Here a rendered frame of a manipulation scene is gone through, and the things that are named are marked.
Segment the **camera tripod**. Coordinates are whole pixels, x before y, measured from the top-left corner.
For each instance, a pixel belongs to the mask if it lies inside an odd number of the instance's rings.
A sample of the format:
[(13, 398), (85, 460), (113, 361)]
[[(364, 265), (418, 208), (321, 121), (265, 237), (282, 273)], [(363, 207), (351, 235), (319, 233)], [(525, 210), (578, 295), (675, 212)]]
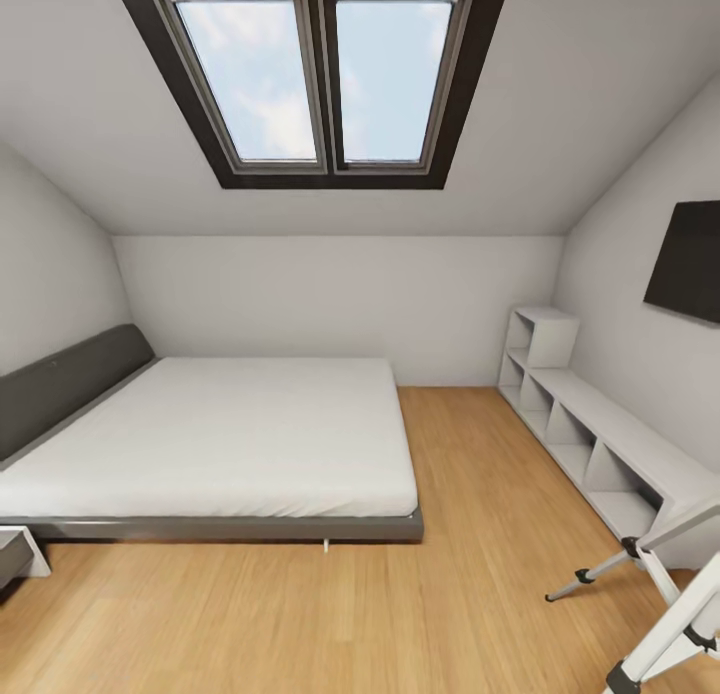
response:
[(594, 569), (580, 569), (577, 580), (552, 595), (551, 603), (581, 585), (633, 558), (641, 559), (665, 598), (669, 610), (653, 625), (633, 652), (619, 661), (605, 677), (601, 694), (641, 694), (641, 683), (673, 667), (708, 653), (720, 661), (720, 548), (681, 593), (653, 549), (720, 514), (720, 490), (642, 538), (625, 537), (625, 548)]

